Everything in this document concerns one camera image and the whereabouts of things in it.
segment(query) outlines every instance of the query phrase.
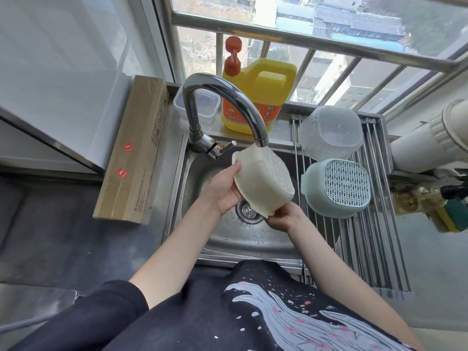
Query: sink drain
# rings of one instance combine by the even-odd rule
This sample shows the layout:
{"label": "sink drain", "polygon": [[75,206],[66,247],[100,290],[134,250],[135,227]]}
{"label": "sink drain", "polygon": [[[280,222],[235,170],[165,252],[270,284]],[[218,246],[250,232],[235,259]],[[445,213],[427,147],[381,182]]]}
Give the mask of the sink drain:
{"label": "sink drain", "polygon": [[239,218],[248,224],[260,223],[263,220],[263,217],[255,212],[250,206],[250,203],[244,199],[235,207],[235,211]]}

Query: chrome faucet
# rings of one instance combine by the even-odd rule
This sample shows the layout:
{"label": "chrome faucet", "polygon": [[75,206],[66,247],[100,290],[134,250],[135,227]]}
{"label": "chrome faucet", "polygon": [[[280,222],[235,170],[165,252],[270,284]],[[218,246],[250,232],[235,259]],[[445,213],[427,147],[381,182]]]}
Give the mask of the chrome faucet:
{"label": "chrome faucet", "polygon": [[205,153],[212,159],[218,158],[223,152],[237,145],[233,140],[227,145],[217,143],[211,136],[203,133],[198,120],[196,109],[195,90],[205,88],[213,91],[222,98],[229,101],[245,118],[252,129],[255,144],[259,147],[267,146],[268,132],[262,116],[245,94],[236,86],[215,75],[199,72],[190,75],[184,82],[182,95],[184,96],[185,110],[189,120],[190,134],[189,142],[193,151]]}

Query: person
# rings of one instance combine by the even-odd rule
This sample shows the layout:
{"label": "person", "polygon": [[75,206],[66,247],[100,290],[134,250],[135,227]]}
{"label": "person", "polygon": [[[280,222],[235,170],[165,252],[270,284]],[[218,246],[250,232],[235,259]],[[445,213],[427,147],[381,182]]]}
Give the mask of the person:
{"label": "person", "polygon": [[10,350],[422,350],[403,319],[335,254],[294,203],[266,219],[287,233],[317,288],[278,264],[238,263],[189,278],[221,217],[242,195],[219,172],[129,282],[110,281]]}

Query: red pump head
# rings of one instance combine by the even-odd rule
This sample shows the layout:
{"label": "red pump head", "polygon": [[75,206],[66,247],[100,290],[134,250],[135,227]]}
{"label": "red pump head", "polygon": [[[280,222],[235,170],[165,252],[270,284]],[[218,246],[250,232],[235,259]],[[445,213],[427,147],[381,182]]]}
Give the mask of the red pump head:
{"label": "red pump head", "polygon": [[231,53],[224,62],[224,72],[228,76],[236,76],[241,72],[241,62],[237,58],[237,53],[242,50],[242,41],[235,35],[226,39],[226,50]]}

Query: black t-shirt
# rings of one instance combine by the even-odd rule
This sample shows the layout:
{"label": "black t-shirt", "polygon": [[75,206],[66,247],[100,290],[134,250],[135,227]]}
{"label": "black t-shirt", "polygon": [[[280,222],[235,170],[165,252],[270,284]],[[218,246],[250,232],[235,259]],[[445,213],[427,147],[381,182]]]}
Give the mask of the black t-shirt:
{"label": "black t-shirt", "polygon": [[248,260],[151,310],[131,283],[104,283],[10,350],[412,349],[277,263]]}

